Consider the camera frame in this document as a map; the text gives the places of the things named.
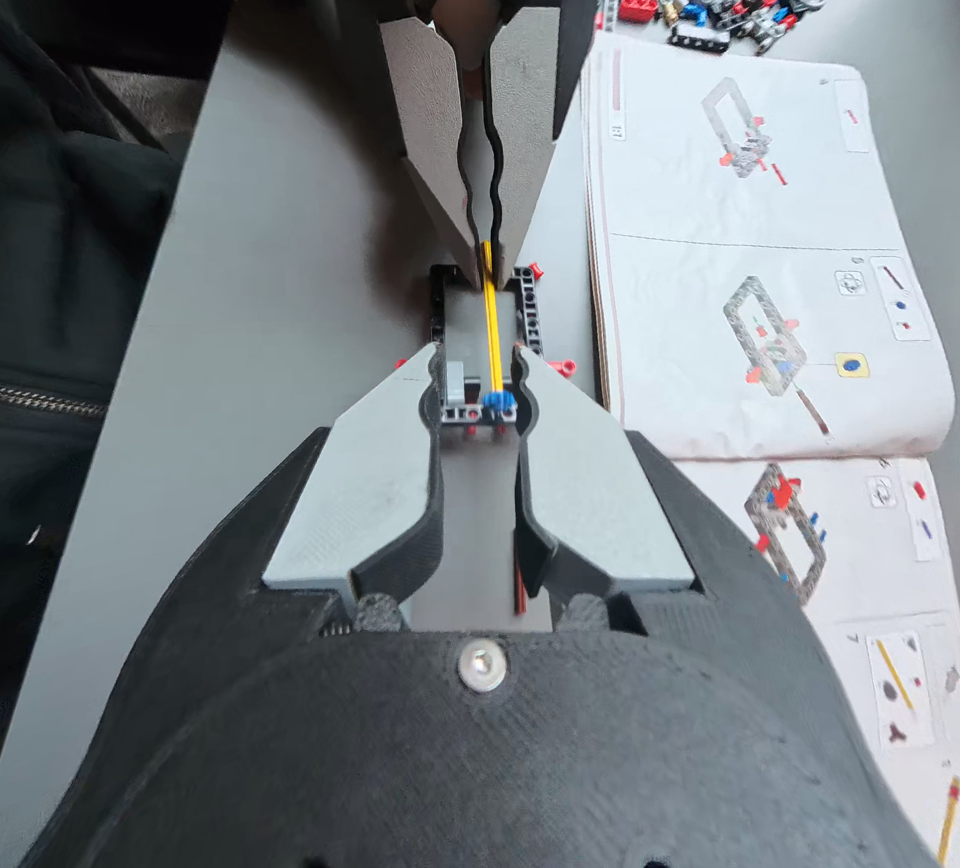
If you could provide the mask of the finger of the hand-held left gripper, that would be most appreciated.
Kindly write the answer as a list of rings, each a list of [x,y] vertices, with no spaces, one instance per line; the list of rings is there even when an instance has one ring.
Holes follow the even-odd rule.
[[[464,99],[450,42],[410,16],[382,22],[380,39],[404,144],[404,166],[439,240],[475,289],[479,235],[461,158]]]
[[[485,125],[494,154],[490,244],[497,284],[521,253],[555,150],[560,10],[523,7],[486,51]]]

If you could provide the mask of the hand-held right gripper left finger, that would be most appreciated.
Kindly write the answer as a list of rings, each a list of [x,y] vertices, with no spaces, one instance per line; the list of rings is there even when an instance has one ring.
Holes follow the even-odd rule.
[[[334,421],[262,573],[268,589],[357,606],[426,585],[443,555],[445,362],[428,343]]]

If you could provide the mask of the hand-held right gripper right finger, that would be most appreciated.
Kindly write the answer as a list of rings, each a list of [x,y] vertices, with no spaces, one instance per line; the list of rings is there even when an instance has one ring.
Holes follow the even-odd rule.
[[[514,552],[526,594],[691,588],[694,570],[618,421],[527,346],[514,346],[511,375]]]

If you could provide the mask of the black lego frame assembly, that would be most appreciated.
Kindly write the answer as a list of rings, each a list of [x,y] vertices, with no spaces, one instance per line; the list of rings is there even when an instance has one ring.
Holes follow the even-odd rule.
[[[472,289],[454,264],[432,265],[427,275],[427,386],[417,413],[433,440],[445,434],[472,437],[481,431],[525,434],[541,419],[540,389],[556,390],[576,371],[570,359],[549,361],[544,352],[539,305],[539,268],[512,269],[504,292],[497,292],[504,390],[515,398],[505,413],[484,410],[492,392],[487,324],[482,287]]]

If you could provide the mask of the yellow lego axle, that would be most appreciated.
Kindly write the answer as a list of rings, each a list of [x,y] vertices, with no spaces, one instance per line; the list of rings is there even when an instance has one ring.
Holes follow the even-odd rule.
[[[501,393],[504,389],[504,381],[497,308],[498,289],[495,284],[493,247],[490,240],[481,242],[481,267],[490,389],[492,393]]]

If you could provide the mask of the lego instruction booklet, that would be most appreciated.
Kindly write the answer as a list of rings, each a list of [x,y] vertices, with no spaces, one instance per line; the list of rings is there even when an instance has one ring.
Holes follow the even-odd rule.
[[[599,34],[582,145],[607,409],[753,543],[958,866],[954,379],[850,66]]]

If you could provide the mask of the person's left hand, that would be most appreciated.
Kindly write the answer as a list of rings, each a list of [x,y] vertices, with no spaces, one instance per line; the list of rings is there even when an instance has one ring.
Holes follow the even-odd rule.
[[[484,99],[484,58],[500,23],[499,0],[436,0],[435,29],[453,48],[466,99]]]

